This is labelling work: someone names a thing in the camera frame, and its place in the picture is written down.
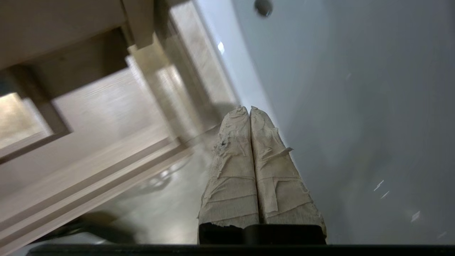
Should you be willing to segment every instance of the gray surface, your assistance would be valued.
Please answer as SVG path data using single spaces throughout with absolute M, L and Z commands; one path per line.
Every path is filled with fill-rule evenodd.
M 329 242 L 451 243 L 454 4 L 233 3 Z

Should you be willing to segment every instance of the floor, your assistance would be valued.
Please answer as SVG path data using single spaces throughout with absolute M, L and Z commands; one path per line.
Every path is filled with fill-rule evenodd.
M 187 159 L 90 214 L 104 216 L 110 225 L 133 233 L 140 244 L 196 244 L 197 215 L 218 130 L 194 139 L 194 153 Z

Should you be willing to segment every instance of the shiny floor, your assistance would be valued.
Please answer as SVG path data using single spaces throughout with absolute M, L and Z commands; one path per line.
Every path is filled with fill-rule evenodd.
M 218 127 L 193 142 L 193 155 L 99 206 L 110 225 L 139 244 L 196 244 L 197 215 Z

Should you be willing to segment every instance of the wooden panel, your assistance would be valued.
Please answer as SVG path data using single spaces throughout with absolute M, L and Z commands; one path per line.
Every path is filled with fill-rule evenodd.
M 128 24 L 138 49 L 153 43 L 153 0 L 123 0 Z
M 0 1 L 0 69 L 119 27 L 119 0 Z

